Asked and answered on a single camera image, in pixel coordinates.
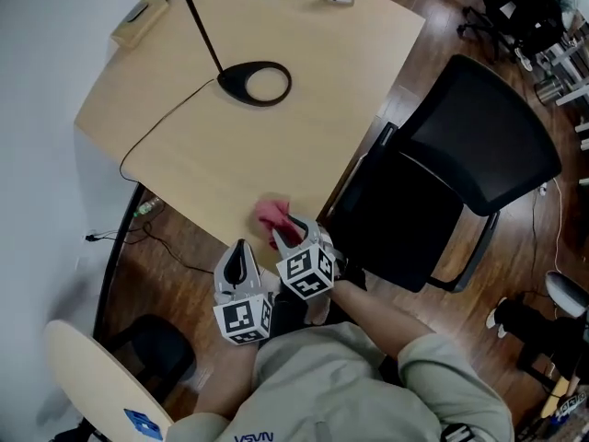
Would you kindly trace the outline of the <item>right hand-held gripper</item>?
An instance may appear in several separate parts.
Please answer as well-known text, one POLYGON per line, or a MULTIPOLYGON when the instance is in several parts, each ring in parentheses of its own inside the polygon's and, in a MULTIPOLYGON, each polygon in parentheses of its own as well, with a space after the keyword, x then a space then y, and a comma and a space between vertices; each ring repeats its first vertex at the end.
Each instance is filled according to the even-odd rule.
POLYGON ((288 215, 304 231, 299 246, 299 233, 291 228, 274 228, 272 238, 282 260, 276 264, 282 283, 303 300, 328 292, 341 275, 342 256, 335 250, 330 235, 321 232, 314 219, 288 215))

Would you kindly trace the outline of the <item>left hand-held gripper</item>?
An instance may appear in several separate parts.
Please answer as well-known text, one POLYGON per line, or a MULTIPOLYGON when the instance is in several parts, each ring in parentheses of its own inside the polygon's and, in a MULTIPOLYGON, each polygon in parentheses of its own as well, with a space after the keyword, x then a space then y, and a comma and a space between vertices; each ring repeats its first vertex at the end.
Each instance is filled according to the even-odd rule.
POLYGON ((214 316, 231 344, 255 343, 270 337, 272 306, 252 248, 243 238, 222 255, 214 268, 214 316))

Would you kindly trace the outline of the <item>pink cloth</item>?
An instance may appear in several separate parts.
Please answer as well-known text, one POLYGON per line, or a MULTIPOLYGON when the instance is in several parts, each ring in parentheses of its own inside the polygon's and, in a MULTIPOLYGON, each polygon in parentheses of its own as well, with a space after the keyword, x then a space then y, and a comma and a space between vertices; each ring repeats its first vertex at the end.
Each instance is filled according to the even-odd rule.
POLYGON ((289 218, 290 203, 283 199, 260 199, 254 207, 254 216, 268 236, 268 243, 278 250, 272 231, 276 230, 285 235, 285 242, 290 245, 301 243, 302 236, 295 224, 289 218))

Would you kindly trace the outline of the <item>black office chair seat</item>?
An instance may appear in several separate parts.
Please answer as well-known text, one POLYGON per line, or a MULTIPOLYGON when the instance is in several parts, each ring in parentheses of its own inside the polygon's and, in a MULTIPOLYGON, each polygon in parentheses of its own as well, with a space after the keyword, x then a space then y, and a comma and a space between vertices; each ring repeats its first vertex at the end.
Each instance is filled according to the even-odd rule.
POLYGON ((411 292, 426 285, 464 204, 417 162, 367 154, 335 205, 328 232, 352 264, 411 292))

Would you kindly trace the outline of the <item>person's right forearm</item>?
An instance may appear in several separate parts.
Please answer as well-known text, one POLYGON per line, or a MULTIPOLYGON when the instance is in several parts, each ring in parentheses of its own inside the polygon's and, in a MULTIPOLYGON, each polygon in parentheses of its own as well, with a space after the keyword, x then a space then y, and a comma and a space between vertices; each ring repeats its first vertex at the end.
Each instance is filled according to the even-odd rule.
POLYGON ((410 343, 433 331, 420 320, 396 306, 345 280, 330 292, 338 305, 386 355, 397 359, 410 343))

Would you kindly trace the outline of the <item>person's left forearm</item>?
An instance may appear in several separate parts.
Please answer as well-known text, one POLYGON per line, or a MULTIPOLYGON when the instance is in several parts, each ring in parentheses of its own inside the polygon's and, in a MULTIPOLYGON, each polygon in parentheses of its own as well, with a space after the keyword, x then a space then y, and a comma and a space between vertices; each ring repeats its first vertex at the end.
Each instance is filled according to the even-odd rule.
POLYGON ((252 392, 258 351, 258 343, 224 343, 214 360, 213 372, 202 387, 194 412, 233 419, 252 392))

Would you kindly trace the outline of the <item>person's black trousers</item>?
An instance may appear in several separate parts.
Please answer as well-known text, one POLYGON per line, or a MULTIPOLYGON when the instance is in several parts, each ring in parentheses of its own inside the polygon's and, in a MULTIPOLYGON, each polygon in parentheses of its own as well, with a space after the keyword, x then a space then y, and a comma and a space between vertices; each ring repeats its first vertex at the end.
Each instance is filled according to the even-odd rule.
MULTIPOLYGON (((274 299, 274 305, 271 313, 271 330, 270 338, 275 338, 286 333, 296 332, 304 328, 318 327, 318 324, 305 324, 305 316, 308 311, 306 302, 297 297, 288 288, 282 291, 274 299)), ((331 302, 329 313, 323 326, 355 321, 345 313, 338 305, 331 302)))

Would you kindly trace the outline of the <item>clear plastic bottle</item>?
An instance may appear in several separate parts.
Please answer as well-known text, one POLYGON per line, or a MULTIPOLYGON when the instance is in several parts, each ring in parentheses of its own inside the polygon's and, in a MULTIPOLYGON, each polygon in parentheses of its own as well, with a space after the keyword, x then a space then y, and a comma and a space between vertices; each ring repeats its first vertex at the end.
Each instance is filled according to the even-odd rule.
POLYGON ((162 205, 162 200, 159 197, 153 197, 143 203, 141 203, 133 213, 134 217, 143 216, 151 213, 157 207, 162 205))

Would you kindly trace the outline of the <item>black desk lamp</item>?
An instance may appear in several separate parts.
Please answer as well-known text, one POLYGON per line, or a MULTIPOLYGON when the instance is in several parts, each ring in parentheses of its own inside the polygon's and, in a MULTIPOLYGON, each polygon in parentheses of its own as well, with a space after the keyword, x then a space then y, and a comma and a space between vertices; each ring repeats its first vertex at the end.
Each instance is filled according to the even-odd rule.
POLYGON ((275 106, 289 95, 293 84, 292 76, 289 70, 282 64, 272 61, 251 61, 223 67, 217 57, 213 44, 202 23, 202 19, 193 0, 185 0, 185 2, 218 71, 216 81, 226 94, 241 103, 259 108, 275 106), (248 82, 255 74, 267 69, 277 71, 284 76, 286 81, 285 89, 284 92, 275 99, 257 99, 249 93, 248 82))

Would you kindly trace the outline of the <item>round wooden table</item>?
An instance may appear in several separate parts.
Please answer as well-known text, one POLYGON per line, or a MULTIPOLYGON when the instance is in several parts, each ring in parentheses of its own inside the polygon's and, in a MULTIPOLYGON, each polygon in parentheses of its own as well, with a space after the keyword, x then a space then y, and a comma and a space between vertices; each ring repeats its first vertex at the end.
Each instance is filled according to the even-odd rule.
POLYGON ((66 321, 44 329, 47 359, 55 381, 70 402, 111 442, 163 442, 172 419, 160 403, 101 344, 66 321), (144 413, 163 440, 140 434, 124 409, 144 413))

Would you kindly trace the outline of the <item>black mesh chair backrest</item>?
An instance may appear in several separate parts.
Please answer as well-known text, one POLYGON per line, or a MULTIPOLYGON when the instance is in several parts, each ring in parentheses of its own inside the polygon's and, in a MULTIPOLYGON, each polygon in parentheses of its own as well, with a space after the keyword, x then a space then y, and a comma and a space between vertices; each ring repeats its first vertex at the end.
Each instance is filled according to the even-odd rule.
POLYGON ((485 65, 453 55, 398 130, 398 150, 445 183, 478 216, 557 177, 548 131, 524 99, 485 65))

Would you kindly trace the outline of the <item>wooden tissue box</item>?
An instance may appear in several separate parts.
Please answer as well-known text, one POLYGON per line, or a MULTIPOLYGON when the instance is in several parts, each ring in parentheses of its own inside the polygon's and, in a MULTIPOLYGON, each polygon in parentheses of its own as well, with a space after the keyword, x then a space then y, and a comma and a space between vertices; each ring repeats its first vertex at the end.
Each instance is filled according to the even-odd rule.
POLYGON ((141 0, 123 18, 110 38, 122 48, 133 49, 167 10, 167 0, 141 0))

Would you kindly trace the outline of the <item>grey oval shell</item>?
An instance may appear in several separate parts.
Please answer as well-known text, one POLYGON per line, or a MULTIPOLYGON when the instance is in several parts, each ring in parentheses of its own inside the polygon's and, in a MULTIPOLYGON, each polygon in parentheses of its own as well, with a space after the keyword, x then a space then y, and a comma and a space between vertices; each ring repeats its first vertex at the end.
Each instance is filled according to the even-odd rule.
POLYGON ((570 316, 580 318, 589 309, 589 292, 564 274, 547 272, 545 287, 556 306, 570 316))

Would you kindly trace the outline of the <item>black office chair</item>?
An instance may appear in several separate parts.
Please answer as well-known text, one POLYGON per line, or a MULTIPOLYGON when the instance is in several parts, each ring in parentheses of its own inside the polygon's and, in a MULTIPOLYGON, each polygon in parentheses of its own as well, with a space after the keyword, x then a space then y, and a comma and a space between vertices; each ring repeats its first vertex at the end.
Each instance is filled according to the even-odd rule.
POLYGON ((470 29, 480 38, 490 36, 493 64, 499 60, 503 47, 514 61, 521 54, 530 59, 560 41, 565 27, 562 21, 564 0, 482 0, 484 10, 479 12, 465 6, 465 22, 456 28, 462 37, 470 29))

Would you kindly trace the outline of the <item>white desk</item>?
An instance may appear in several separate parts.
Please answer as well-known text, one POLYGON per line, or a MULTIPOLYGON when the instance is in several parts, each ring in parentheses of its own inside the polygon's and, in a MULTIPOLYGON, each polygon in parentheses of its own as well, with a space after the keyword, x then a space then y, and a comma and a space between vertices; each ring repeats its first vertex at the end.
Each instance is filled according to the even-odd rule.
POLYGON ((563 85, 561 97, 552 103, 562 106, 577 99, 589 100, 589 34, 568 44, 555 44, 538 62, 543 74, 539 81, 555 75, 563 85))

